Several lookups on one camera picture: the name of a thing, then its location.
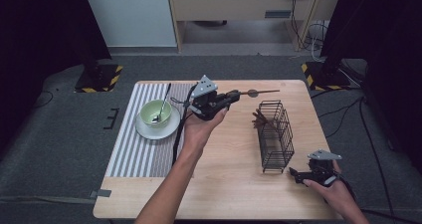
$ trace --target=metal tool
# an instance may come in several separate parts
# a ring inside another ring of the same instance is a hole
[[[332,165],[333,160],[341,159],[340,155],[319,149],[309,154],[308,158],[310,158],[310,172],[298,172],[290,167],[290,174],[295,178],[296,183],[304,183],[305,179],[310,179],[329,187],[340,178]]]
[[[167,91],[165,92],[164,101],[162,102],[161,109],[159,110],[159,114],[155,118],[152,119],[152,123],[158,123],[160,121],[161,113],[162,113],[162,110],[164,109],[165,101],[167,101],[167,95],[168,95],[168,92],[170,91],[170,88],[171,88],[171,83],[168,84]]]
[[[196,116],[203,120],[211,120],[215,114],[223,108],[229,108],[230,104],[237,102],[241,95],[248,95],[252,98],[257,97],[259,93],[279,92],[280,90],[239,92],[233,90],[226,94],[217,94],[218,86],[203,76],[201,81],[195,86],[191,99],[193,99],[189,108]]]

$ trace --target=wire rack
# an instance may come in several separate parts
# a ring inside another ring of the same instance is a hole
[[[281,101],[263,101],[257,109],[263,120],[256,119],[263,172],[268,169],[284,171],[295,150],[292,129]]]

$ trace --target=green bowl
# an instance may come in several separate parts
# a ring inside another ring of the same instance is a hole
[[[140,118],[142,121],[150,126],[150,127],[165,127],[168,123],[168,120],[171,117],[171,104],[169,102],[165,102],[164,108],[162,109],[162,113],[158,122],[153,123],[152,120],[159,115],[159,111],[162,107],[163,100],[155,100],[146,103],[140,109]]]

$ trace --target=white cabinet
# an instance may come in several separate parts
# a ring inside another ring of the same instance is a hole
[[[337,0],[170,0],[177,43],[185,21],[285,19],[295,50],[300,50],[313,20],[329,20]],[[293,27],[291,19],[296,19]]]
[[[109,47],[176,47],[168,0],[89,0]]]

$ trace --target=black curtain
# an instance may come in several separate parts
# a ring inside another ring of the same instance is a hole
[[[88,0],[0,0],[0,152],[47,77],[99,59],[110,54]]]
[[[420,0],[338,0],[322,56],[364,59],[368,104],[391,147],[408,153],[422,173],[422,3]]]

